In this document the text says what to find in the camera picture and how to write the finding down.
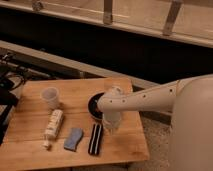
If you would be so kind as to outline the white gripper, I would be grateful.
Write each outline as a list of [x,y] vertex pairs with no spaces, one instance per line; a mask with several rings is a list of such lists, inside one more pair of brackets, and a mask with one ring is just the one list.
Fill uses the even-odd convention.
[[103,114],[102,123],[110,134],[113,134],[119,128],[120,122],[120,112],[106,112]]

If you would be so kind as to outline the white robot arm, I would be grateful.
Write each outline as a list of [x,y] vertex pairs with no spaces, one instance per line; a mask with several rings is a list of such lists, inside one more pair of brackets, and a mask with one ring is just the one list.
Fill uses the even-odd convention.
[[170,111],[169,171],[213,171],[213,74],[123,94],[113,87],[98,100],[108,128],[122,111]]

